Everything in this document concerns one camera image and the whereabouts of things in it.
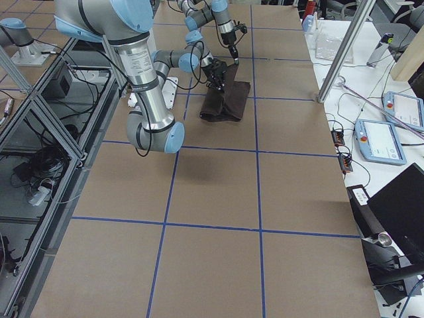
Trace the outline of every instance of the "brown cloth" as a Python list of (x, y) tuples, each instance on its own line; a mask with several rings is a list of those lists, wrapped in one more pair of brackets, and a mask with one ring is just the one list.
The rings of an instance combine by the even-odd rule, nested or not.
[(216, 89), (207, 91), (200, 118), (209, 121), (240, 121), (250, 91), (250, 83), (235, 81), (237, 65), (230, 65), (225, 74), (225, 92)]

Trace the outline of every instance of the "cardboard surface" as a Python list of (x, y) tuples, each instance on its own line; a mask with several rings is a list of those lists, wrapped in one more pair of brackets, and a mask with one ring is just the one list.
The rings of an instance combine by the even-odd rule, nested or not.
[(71, 221), (31, 317), (140, 316), (160, 232), (158, 225)]
[[(243, 120), (205, 123), (198, 112), (207, 88), (179, 89), (182, 150), (140, 158), (125, 136), (122, 101), (74, 212), (84, 220), (72, 221), (34, 318), (116, 317), (118, 310), (147, 318), (379, 317), (324, 110), (312, 102), (313, 66), (298, 58), (307, 54), (302, 33), (292, 31), (300, 29), (298, 13), (230, 9), (262, 43), (252, 48), (246, 36), (240, 44), (246, 55), (236, 80), (252, 85)], [(158, 49), (184, 46), (183, 19), (161, 4)], [(286, 50), (255, 27), (290, 29), (279, 39), (289, 34), (299, 45)], [(213, 27), (202, 31), (208, 45), (216, 41)], [(218, 45), (212, 51), (229, 56)], [(195, 84), (192, 74), (172, 74), (184, 87)], [(116, 303), (116, 294), (131, 303)]]

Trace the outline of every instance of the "connector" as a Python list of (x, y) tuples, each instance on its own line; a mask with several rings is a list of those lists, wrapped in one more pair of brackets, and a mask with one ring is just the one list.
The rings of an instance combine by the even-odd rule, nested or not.
[(37, 192), (29, 199), (28, 203), (33, 207), (38, 207), (52, 192), (54, 181), (50, 179), (43, 180), (37, 189)]
[(349, 155), (339, 153), (337, 155), (337, 160), (339, 161), (340, 169), (343, 174), (349, 174), (353, 172), (352, 168), (352, 158)]
[(343, 131), (336, 131), (335, 129), (331, 131), (331, 137), (333, 138), (333, 142), (336, 147), (345, 145), (344, 136), (345, 134)]

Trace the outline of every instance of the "table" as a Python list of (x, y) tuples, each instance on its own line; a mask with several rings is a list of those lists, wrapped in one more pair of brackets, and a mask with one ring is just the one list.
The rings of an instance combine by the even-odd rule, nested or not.
[[(335, 37), (343, 37), (348, 28), (349, 22), (319, 21), (319, 24), (321, 24), (320, 28), (322, 28), (322, 32), (331, 34)], [(365, 66), (366, 61), (371, 55), (379, 39), (380, 35), (374, 28), (374, 25), (368, 22), (365, 23), (353, 46), (354, 63), (345, 64), (341, 71), (341, 75), (346, 78), (346, 84), (353, 88), (353, 90), (359, 92), (361, 95), (372, 97), (371, 100), (379, 106), (382, 106), (380, 97), (383, 91), (403, 91), (405, 94), (415, 96), (407, 82), (394, 81), (391, 79), (391, 77), (388, 77), (391, 66), (394, 63), (393, 58), (390, 56), (389, 52), (383, 55), (384, 59), (378, 63), (376, 68), (369, 68)], [(323, 78), (327, 75), (329, 66), (323, 66), (319, 64), (330, 64), (330, 62), (316, 58), (315, 50), (311, 46), (309, 47), (309, 54), (311, 56), (312, 62), (314, 63), (317, 82), (319, 85), (321, 85)], [(329, 97), (325, 101), (325, 111), (327, 113), (327, 119), (329, 120), (330, 128), (333, 127), (333, 122), (331, 122), (331, 120), (334, 119), (340, 121), (345, 129), (353, 128), (352, 123), (337, 114), (338, 100), (343, 93), (346, 93), (346, 90), (335, 87), (331, 90)], [(377, 110), (371, 108), (371, 106), (365, 105), (364, 111), (360, 112), (363, 105), (363, 101), (355, 97), (345, 95), (342, 97), (340, 102), (339, 114), (353, 122), (356, 121), (358, 116), (361, 119), (385, 121), (384, 116)], [(399, 134), (399, 137), (401, 138), (402, 143), (414, 144), (422, 142), (422, 140), (416, 136), (413, 136), (410, 132), (399, 128), (396, 130)], [(392, 166), (365, 161), (361, 153), (359, 153), (356, 142), (352, 140), (352, 131), (345, 131), (344, 139), (348, 147), (352, 150), (353, 159), (362, 164), (370, 172), (370, 182), (366, 187), (366, 190), (370, 196), (373, 196), (375, 193), (377, 193), (410, 164), (415, 162), (422, 168), (424, 167), (424, 146), (404, 147), (403, 151), (405, 152), (407, 158), (407, 164), (404, 166)], [(344, 180), (345, 186), (348, 187), (357, 184), (366, 185), (368, 183), (368, 173), (366, 170), (361, 168), (356, 163), (353, 163), (353, 169), (353, 173), (346, 175)], [(380, 304), (380, 313), (382, 316), (390, 316), (396, 309), (395, 306), (382, 307), (384, 300), (378, 292), (376, 293), (376, 297), (378, 298)], [(405, 317), (407, 317), (408, 314), (415, 314), (418, 316), (424, 315), (424, 307), (422, 305), (423, 300), (424, 297), (413, 297), (409, 302), (407, 311), (404, 314)]]
[[(33, 318), (379, 317), (297, 10), (230, 11), (249, 28), (242, 122), (201, 121), (206, 88), (179, 90), (182, 150), (141, 159), (122, 101)], [(158, 48), (184, 46), (183, 19), (161, 3)]]

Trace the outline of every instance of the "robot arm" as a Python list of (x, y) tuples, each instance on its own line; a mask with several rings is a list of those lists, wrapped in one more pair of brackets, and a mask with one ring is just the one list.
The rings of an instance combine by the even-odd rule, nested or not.
[(178, 7), (185, 13), (185, 25), (190, 31), (206, 25), (215, 19), (223, 43), (228, 46), (231, 57), (235, 64), (239, 63), (239, 52), (236, 48), (236, 31), (240, 30), (243, 34), (247, 33), (246, 25), (238, 23), (237, 25), (231, 19), (228, 11), (227, 0), (212, 0), (209, 6), (205, 2), (204, 8), (197, 10), (194, 5), (203, 0), (178, 0)]
[(6, 18), (0, 21), (0, 46), (28, 46), (34, 42), (24, 22), (16, 18)]
[(153, 25), (149, 0), (56, 0), (56, 27), (74, 38), (102, 42), (103, 35), (121, 57), (140, 109), (127, 121), (130, 142), (139, 149), (175, 153), (184, 126), (166, 108), (160, 80), (147, 46)]

